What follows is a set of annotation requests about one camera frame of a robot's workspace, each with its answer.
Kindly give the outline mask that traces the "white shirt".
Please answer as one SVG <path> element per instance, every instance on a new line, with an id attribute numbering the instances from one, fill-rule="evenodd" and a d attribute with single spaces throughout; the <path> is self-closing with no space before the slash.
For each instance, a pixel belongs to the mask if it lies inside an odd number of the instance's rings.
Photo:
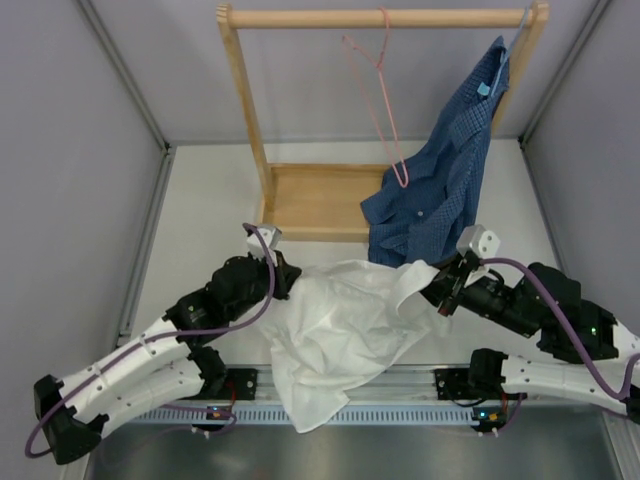
<path id="1" fill-rule="evenodd" d="M 375 379 L 429 334 L 450 322 L 421 294 L 439 271 L 422 260 L 398 268 L 363 260 L 309 266 L 286 300 L 275 300 L 258 327 L 294 429 L 308 433 L 346 406 L 348 391 Z"/>

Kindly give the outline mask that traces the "pink wire hanger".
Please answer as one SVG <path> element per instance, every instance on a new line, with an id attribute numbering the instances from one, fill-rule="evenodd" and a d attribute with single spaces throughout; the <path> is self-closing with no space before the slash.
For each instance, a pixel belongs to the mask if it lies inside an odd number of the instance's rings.
<path id="1" fill-rule="evenodd" d="M 373 122 L 378 139 L 380 140 L 386 156 L 390 161 L 390 166 L 396 177 L 396 181 L 399 187 L 404 189 L 409 186 L 410 176 L 404 154 L 399 145 L 398 131 L 384 75 L 385 59 L 391 33 L 391 19 L 388 10 L 385 7 L 380 6 L 378 10 L 381 12 L 384 21 L 384 39 L 379 54 L 376 58 L 370 55 L 364 48 L 358 45 L 348 35 L 342 36 L 341 44 L 343 46 L 348 64 L 350 65 L 353 78 L 355 79 L 356 84 L 360 89 L 361 97 L 365 101 L 369 117 Z M 360 70 L 355 60 L 354 53 L 360 54 L 361 57 L 364 58 L 377 73 L 378 83 L 391 131 L 392 142 L 389 142 L 383 133 L 380 122 L 376 115 L 376 111 L 374 109 L 373 102 L 366 90 L 364 81 L 360 74 Z"/>

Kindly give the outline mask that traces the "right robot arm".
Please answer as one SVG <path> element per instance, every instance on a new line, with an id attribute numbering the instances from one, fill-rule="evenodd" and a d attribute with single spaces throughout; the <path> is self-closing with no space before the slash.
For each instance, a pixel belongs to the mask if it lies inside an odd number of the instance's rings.
<path id="1" fill-rule="evenodd" d="M 639 338 L 613 313 L 586 300 L 579 282 L 535 262 L 457 257 L 421 291 L 442 317 L 462 308 L 551 356 L 535 362 L 491 348 L 461 371 L 436 374 L 438 397 L 475 406 L 532 395 L 584 402 L 639 420 Z"/>

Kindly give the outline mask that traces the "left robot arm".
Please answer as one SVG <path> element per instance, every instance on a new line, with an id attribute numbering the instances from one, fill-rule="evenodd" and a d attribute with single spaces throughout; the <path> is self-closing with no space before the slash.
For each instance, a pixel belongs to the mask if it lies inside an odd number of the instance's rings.
<path id="1" fill-rule="evenodd" d="M 266 309 L 274 299 L 287 299 L 301 274 L 280 252 L 273 264 L 252 255 L 232 257 L 127 344 L 75 374 L 39 379 L 34 407 L 47 454 L 66 465 L 157 407 L 217 398 L 228 370 L 211 342 L 254 306 Z"/>

